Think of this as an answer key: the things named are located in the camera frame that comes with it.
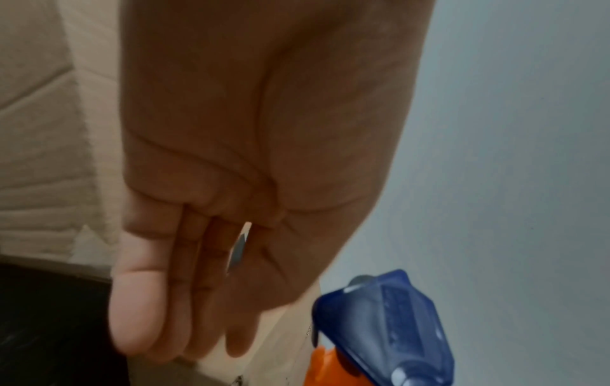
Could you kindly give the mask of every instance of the gray wall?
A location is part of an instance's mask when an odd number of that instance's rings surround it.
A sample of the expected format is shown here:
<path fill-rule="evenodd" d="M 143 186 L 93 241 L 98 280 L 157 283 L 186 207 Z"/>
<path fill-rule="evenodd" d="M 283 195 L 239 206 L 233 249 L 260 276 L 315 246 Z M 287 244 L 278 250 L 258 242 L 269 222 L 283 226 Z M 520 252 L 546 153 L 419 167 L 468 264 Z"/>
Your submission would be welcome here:
<path fill-rule="evenodd" d="M 610 384 L 610 1 L 438 0 L 377 209 L 322 279 L 406 269 L 456 384 Z"/>

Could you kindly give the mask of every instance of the cardboard box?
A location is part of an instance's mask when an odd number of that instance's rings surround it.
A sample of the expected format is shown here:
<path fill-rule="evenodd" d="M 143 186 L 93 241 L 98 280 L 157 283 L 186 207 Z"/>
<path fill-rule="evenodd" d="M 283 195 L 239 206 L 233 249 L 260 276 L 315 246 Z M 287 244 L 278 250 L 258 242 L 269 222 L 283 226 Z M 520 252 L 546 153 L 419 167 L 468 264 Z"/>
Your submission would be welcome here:
<path fill-rule="evenodd" d="M 0 2 L 0 255 L 9 262 L 109 277 L 123 192 L 117 27 L 118 0 Z M 318 294 L 264 315 L 242 358 L 221 342 L 196 364 L 134 359 L 132 383 L 299 383 Z"/>

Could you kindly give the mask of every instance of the hand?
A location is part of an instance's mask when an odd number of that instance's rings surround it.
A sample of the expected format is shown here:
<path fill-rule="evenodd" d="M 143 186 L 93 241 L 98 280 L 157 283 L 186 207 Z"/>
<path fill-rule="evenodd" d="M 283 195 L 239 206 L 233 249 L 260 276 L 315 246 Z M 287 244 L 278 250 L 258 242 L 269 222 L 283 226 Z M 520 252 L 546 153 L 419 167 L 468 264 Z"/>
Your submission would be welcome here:
<path fill-rule="evenodd" d="M 120 351 L 197 358 L 226 334 L 241 355 L 315 282 L 383 188 L 432 7 L 124 1 Z"/>

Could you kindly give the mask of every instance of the palm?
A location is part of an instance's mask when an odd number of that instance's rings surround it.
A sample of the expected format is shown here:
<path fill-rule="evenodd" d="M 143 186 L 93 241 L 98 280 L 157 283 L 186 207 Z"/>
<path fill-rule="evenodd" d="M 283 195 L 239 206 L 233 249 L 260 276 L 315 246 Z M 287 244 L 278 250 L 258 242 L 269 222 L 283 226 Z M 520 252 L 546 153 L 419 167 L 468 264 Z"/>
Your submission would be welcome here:
<path fill-rule="evenodd" d="M 339 15 L 312 35 L 292 22 L 267 31 L 254 18 L 261 31 L 246 38 L 226 20 L 199 31 L 175 25 L 182 10 L 149 8 L 151 23 L 128 9 L 123 33 L 128 198 L 113 337 L 129 354 L 167 360 L 201 356 L 226 332 L 229 353 L 240 354 L 258 314 L 300 296 L 372 208 L 426 22 L 404 50 L 404 17 L 389 8 Z M 427 20 L 430 7 L 420 8 L 412 17 Z M 370 28 L 379 18 L 391 32 Z M 159 39 L 159 25 L 175 28 Z M 229 41 L 205 40 L 215 32 Z M 288 32 L 298 43 L 272 44 Z M 231 38 L 247 40 L 239 60 Z M 227 276 L 247 221 L 244 260 Z"/>

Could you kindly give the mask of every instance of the black surface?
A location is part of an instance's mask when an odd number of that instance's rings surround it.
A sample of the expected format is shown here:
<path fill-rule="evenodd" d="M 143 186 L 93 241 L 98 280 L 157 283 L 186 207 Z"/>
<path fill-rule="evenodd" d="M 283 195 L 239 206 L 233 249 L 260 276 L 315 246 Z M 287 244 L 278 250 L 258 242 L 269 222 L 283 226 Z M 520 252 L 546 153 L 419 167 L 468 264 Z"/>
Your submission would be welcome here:
<path fill-rule="evenodd" d="M 0 265 L 0 385 L 129 385 L 107 327 L 110 285 Z"/>

